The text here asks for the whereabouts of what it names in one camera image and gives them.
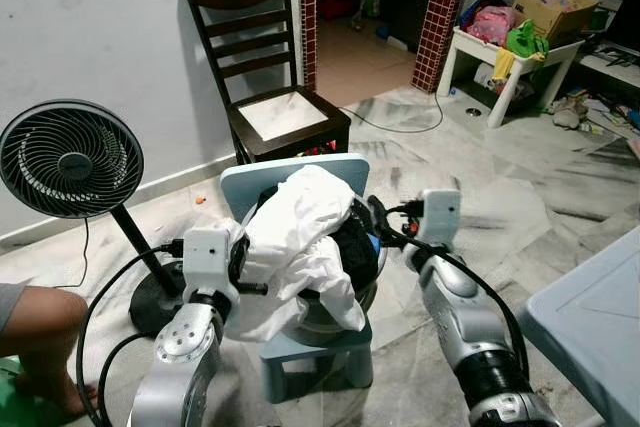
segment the black cloth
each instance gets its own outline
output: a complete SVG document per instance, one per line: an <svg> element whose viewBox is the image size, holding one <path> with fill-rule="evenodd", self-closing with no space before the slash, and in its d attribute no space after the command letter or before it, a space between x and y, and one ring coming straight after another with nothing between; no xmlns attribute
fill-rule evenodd
<svg viewBox="0 0 640 427"><path fill-rule="evenodd" d="M256 211L278 191L278 187L263 190L258 197ZM340 228L330 234L338 244L342 270L351 278L351 285L356 292L368 286L378 275L378 255L367 232L371 232L371 216L368 209L356 201L351 206L349 218ZM317 298L317 292L305 289L302 297Z"/></svg>

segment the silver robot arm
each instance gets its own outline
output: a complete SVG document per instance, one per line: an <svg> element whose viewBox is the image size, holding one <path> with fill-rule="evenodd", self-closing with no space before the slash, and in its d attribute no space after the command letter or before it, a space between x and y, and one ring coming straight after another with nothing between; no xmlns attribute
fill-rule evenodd
<svg viewBox="0 0 640 427"><path fill-rule="evenodd" d="M198 427L206 392L221 366L224 323L240 293L265 286L238 282L248 240L230 219L184 237L184 305L156 337L153 364L136 393L131 427Z"/></svg>
<svg viewBox="0 0 640 427"><path fill-rule="evenodd" d="M421 200L423 211L409 219L414 226L406 230L415 232L417 224L417 240L451 251L459 223L459 191L425 190ZM410 244L403 255L406 265L419 273L423 303L465 394L470 425L561 427L546 401L529 385L506 340L502 318L486 292L441 257Z"/></svg>

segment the yellow cloth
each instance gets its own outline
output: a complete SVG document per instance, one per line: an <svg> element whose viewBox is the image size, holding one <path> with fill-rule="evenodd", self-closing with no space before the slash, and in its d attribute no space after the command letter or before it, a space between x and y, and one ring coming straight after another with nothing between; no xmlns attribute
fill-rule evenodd
<svg viewBox="0 0 640 427"><path fill-rule="evenodd" d="M511 72L511 66L516 58L515 54L507 49L500 47L496 55L496 65L493 68L492 80L504 80Z"/></svg>

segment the white cloth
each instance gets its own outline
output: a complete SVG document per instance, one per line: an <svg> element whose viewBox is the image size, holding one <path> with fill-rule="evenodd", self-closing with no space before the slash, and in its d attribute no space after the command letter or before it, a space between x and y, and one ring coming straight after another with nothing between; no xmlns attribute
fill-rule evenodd
<svg viewBox="0 0 640 427"><path fill-rule="evenodd" d="M225 326L231 339L262 342L307 314L297 294L309 287L340 326L362 330L365 316L351 279L342 270L340 251L327 234L348 217L354 193L342 180L317 166L306 166L278 186L248 223L251 242L243 282L267 282L264 297L241 296Z"/></svg>

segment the black cable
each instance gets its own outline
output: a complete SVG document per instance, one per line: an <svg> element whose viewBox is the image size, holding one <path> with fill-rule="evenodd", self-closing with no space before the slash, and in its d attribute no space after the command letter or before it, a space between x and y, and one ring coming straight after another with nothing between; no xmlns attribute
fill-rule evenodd
<svg viewBox="0 0 640 427"><path fill-rule="evenodd" d="M515 316L511 312L511 309L509 309L509 306L505 304L505 302L498 295L498 293L495 290L493 290L493 288L491 288L489 284L487 284L480 276L478 276L469 267L467 267L466 265L464 265L462 262L455 259L454 257L450 256L449 254L440 252L439 250L434 249L429 244L426 244L424 242L421 242L419 240L416 240L404 234L401 234L400 232L394 230L389 225L386 225L385 229L388 230L389 233L392 234L393 236L399 239L402 239L410 244L413 244L416 247L425 249L428 252L434 255L437 255L441 259L454 265L464 274L471 277L471 279L474 282L476 282L478 285L480 285L480 287L484 289L487 295L498 304L498 306L500 307L500 310L502 311L502 314L504 315L505 320L507 321L507 328L509 329L509 335L511 335L511 342L513 343L513 349L520 363L520 368L522 369L523 374L528 381L529 380L529 359L527 356L527 348L524 343L524 337L522 336L522 331L520 330L520 324L518 324L518 321L516 320Z"/></svg>
<svg viewBox="0 0 640 427"><path fill-rule="evenodd" d="M55 285L52 287L53 289L66 289L66 288L80 287L83 284L84 279L87 276L87 269L89 267L89 259L87 259L88 247L89 247L89 221L85 217L84 218L84 248L82 249L82 258L84 259L84 272L82 272L82 278L80 279L80 282L78 282L77 284Z"/></svg>
<svg viewBox="0 0 640 427"><path fill-rule="evenodd" d="M141 254L136 255L133 259L127 262L127 264L124 267L122 267L118 272L115 273L113 277L111 277L111 279L109 279L109 281L105 284L105 286L102 287L102 289L100 289L100 292L96 294L95 298L93 299L93 301L91 301L91 304L89 305L89 310L87 311L87 315L85 315L84 320L82 321L82 327L80 327L80 335L78 336L78 348L76 351L76 382L77 382L78 393L80 394L80 399L82 400L82 405L87 411L87 414L91 419L91 422L93 422L93 424L96 427L106 427L106 424L102 422L102 420L100 419L100 416L98 415L98 412L96 412L96 409L93 407L93 405L91 405L91 401L89 400L89 395L87 394L87 391L84 385L84 367L83 367L84 341L85 341L85 338L87 337L87 327L89 326L89 320L91 319L91 314L95 310L96 306L98 305L98 302L100 301L100 299L102 299L104 294L111 288L111 286L120 277L122 277L122 275L127 270L129 270L137 262L142 260L143 257L149 254L154 254L156 252L161 252L163 250L166 250L166 248L167 246L160 246L160 247L155 247L153 249L146 250Z"/></svg>
<svg viewBox="0 0 640 427"><path fill-rule="evenodd" d="M391 129L389 127L382 127L381 125L377 125L377 124L374 124L373 122L368 121L362 115L354 112L351 109L347 109L345 107L338 107L338 108L340 110L344 110L345 112L349 112L350 114L355 115L360 120L362 120L365 124L369 124L371 127L375 127L376 129L386 130L387 132L394 132L396 134L422 134L424 132L429 132L430 130L434 130L435 128L439 127L442 121L444 120L444 112L442 111L442 107L440 107L440 102L438 102L438 96L434 95L433 98L435 99L436 105L438 106L438 111L440 112L440 120L438 120L436 125L427 127L425 129L419 129L419 130L398 130L398 129Z"/></svg>
<svg viewBox="0 0 640 427"><path fill-rule="evenodd" d="M111 352L109 352L109 356L107 360L104 361L104 365L102 366L102 371L100 372L100 381L98 382L98 409L100 410L100 417L102 417L102 423L111 427L113 424L111 423L111 419L109 419L109 414L107 413L107 406L104 401L104 391L107 384L107 376L109 375L109 367L111 367L111 363L113 359L116 358L116 355L128 344L133 342L134 340L140 339L142 337L150 337L151 335L156 335L157 332L139 332L137 334L130 335L118 345L116 345Z"/></svg>

